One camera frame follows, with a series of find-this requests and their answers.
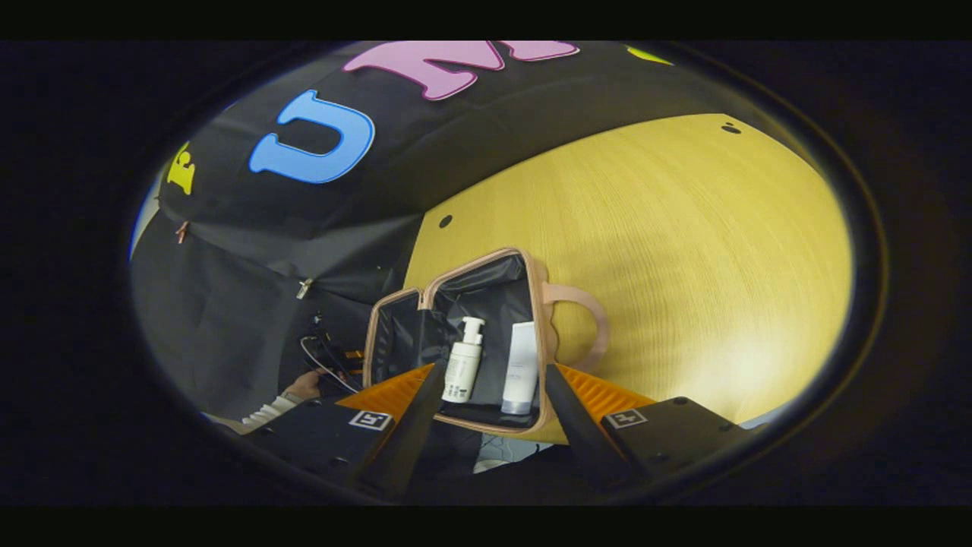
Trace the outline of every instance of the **light wood surface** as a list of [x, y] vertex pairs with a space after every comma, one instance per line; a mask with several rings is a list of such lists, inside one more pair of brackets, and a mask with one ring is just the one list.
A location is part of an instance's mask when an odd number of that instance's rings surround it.
[[[604, 305], [611, 340], [599, 376], [655, 400], [690, 397], [735, 422], [807, 386], [851, 298], [848, 229], [826, 183], [718, 114], [593, 135], [443, 202], [425, 216], [405, 285], [504, 246]], [[593, 320], [560, 303], [553, 323], [558, 360], [578, 360]], [[564, 442], [559, 427], [532, 439]]]

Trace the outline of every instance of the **white sleeve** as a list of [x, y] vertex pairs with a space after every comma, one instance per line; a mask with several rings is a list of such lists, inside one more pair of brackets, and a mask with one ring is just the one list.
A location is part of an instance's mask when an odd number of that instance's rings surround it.
[[212, 421], [214, 423], [221, 423], [222, 425], [225, 425], [226, 427], [232, 429], [233, 431], [235, 431], [236, 433], [238, 433], [240, 435], [246, 435], [247, 433], [253, 431], [253, 429], [254, 429], [253, 427], [249, 427], [247, 425], [243, 425], [243, 422], [241, 422], [241, 421], [236, 421], [236, 420], [233, 420], [233, 419], [220, 418], [218, 416], [213, 416], [211, 414], [206, 414], [206, 413], [202, 413], [202, 415], [205, 416], [206, 418], [208, 418], [210, 421]]
[[280, 418], [282, 414], [295, 406], [297, 404], [294, 401], [277, 395], [276, 400], [272, 403], [263, 405], [262, 408], [252, 413], [248, 418], [244, 418], [243, 423], [251, 427], [260, 427], [261, 425], [266, 425], [272, 419]]

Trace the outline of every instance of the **pink letter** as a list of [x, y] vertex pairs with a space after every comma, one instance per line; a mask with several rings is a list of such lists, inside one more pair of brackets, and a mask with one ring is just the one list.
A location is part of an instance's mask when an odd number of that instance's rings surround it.
[[509, 46], [509, 54], [516, 60], [544, 60], [566, 57], [580, 51], [577, 46], [552, 40], [500, 40], [500, 43]]
[[440, 60], [502, 70], [503, 58], [486, 40], [452, 42], [390, 42], [371, 48], [344, 65], [345, 72], [363, 66], [394, 72], [425, 88], [422, 96], [428, 100], [441, 100], [464, 90], [476, 81], [471, 72], [451, 72], [429, 61]]

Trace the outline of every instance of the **bag handle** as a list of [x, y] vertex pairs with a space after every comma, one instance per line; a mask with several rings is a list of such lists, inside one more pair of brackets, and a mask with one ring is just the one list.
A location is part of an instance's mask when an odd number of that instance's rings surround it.
[[610, 328], [608, 325], [608, 314], [604, 307], [590, 293], [584, 292], [576, 287], [568, 285], [555, 285], [553, 283], [543, 283], [543, 303], [553, 304], [555, 302], [574, 302], [590, 310], [594, 315], [594, 321], [598, 326], [598, 335], [594, 339], [594, 345], [583, 359], [572, 366], [581, 372], [594, 374], [594, 369], [608, 350], [608, 338]]

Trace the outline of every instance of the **pump dispenser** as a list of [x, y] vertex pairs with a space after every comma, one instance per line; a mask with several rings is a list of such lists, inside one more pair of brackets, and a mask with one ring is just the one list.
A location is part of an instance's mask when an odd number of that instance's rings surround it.
[[472, 385], [479, 369], [479, 355], [482, 353], [483, 335], [479, 329], [486, 321], [479, 317], [463, 317], [466, 329], [463, 340], [452, 345], [449, 365], [445, 369], [445, 389], [442, 400], [450, 403], [466, 403], [472, 395]]

